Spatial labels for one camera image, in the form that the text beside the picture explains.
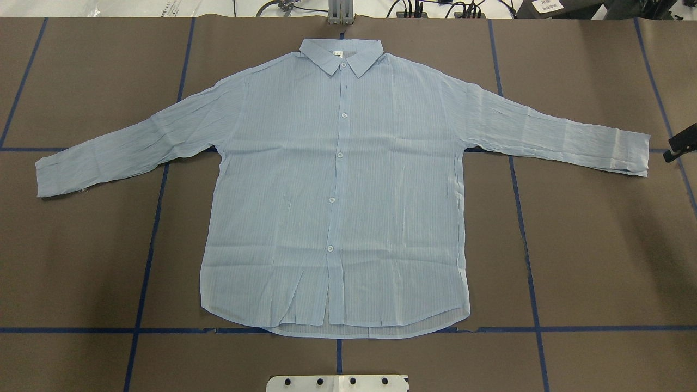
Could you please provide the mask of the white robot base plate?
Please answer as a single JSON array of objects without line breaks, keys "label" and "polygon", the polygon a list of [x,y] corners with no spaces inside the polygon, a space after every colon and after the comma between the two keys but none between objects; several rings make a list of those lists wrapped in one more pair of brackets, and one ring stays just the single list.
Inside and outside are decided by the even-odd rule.
[{"label": "white robot base plate", "polygon": [[266,391],[409,391],[403,375],[294,375],[274,376]]}]

